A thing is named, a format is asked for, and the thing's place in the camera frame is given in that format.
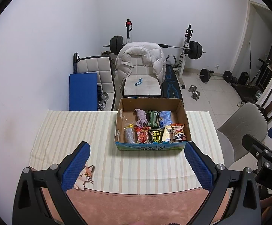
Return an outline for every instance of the table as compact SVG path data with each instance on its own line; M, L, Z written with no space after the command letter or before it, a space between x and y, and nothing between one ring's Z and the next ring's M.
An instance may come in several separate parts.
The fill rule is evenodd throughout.
M224 164L209 112L186 112L192 141ZM119 194L166 194L201 187L184 151L119 151L114 144L117 112L49 111L38 132L29 166L42 170L60 163L81 141L90 144L94 165L88 189Z
M94 184L66 193L88 224L120 225L139 219L146 224L186 224L208 191L201 188L184 151L118 151L113 141L116 114L48 111L29 166L41 170L60 163L85 140L91 146L87 163L95 165ZM216 164L224 164L209 112L186 114L192 140ZM61 220L48 191L43 192L52 216ZM213 221L221 218L227 202L226 194Z

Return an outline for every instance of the striped tablecloth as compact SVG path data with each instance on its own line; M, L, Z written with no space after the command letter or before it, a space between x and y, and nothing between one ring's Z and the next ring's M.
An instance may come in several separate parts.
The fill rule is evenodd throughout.
M117 112L48 111L37 134L29 166L60 163L81 141L90 144L87 165L94 184L86 188L120 194L164 194L201 187L184 151L119 151L114 144ZM222 150L209 112L186 112L192 141L217 163Z

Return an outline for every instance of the cardboard box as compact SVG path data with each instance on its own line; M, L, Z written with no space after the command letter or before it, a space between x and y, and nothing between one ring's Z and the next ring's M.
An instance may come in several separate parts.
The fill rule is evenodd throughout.
M171 111L171 120L173 123L184 124L184 134L186 141L169 143L163 142L152 144L128 144L125 143L125 127L129 124L135 125L137 114L136 108L147 111ZM191 141L189 123L181 99L171 98L122 98L116 118L115 144L120 151L168 151L182 150L185 144Z

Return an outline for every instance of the doorway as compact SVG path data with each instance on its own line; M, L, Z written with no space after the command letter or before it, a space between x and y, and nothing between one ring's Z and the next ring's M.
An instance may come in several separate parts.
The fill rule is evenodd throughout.
M242 101L255 103L272 83L272 12L265 5L249 1L241 45L231 71L245 78L234 85Z

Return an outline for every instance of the weight plate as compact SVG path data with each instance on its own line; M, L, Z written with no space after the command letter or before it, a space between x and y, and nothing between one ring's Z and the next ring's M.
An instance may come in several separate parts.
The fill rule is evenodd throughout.
M233 78L233 75L230 71L225 71L224 72L224 76L227 76L227 77L224 77L224 80L227 82L227 83L231 83L232 81L232 78Z
M116 43L117 43L117 36L114 36L113 39L110 40L110 51L111 53L117 55L117 50L116 50Z
M202 48L202 46L198 42L197 42L197 44L198 44L198 53L197 53L195 59L199 59L202 56L202 54L203 54L203 48Z
M200 79L202 82L207 83L210 79L210 72L208 69L204 68L200 72Z
M123 48L123 37L120 35L117 37L117 42L116 42L117 55L119 54L122 48Z
M236 77L232 77L232 81L231 81L232 84L237 84L237 81L238 81L238 80L237 80Z
M196 55L198 53L198 44L196 41L190 41L189 42L189 48L191 49L188 51L188 57L191 59L195 59Z
M111 49L112 41L113 41L113 38L110 39L110 44L109 44L110 45L110 51L111 51L111 53L113 53L112 49Z

